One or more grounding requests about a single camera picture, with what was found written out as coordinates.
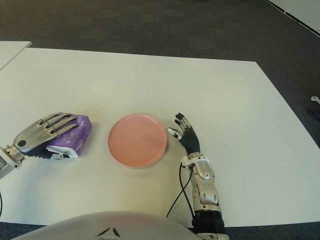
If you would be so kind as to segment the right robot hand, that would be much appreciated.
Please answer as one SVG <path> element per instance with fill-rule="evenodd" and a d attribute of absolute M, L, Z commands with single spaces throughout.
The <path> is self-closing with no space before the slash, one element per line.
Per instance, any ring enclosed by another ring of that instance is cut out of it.
<path fill-rule="evenodd" d="M 188 156 L 200 153 L 200 142 L 190 121 L 179 112 L 175 115 L 174 122 L 179 126 L 180 130 L 169 127 L 167 128 L 167 132 L 177 139 L 177 141 L 184 147 Z"/>

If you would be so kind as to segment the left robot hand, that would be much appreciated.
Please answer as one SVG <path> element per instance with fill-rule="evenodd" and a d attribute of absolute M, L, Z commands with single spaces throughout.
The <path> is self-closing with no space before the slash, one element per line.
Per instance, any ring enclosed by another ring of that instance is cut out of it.
<path fill-rule="evenodd" d="M 51 113 L 21 131 L 15 137 L 13 146 L 24 156 L 60 160 L 66 155 L 49 151 L 47 146 L 77 126 L 77 116 L 71 113 Z"/>

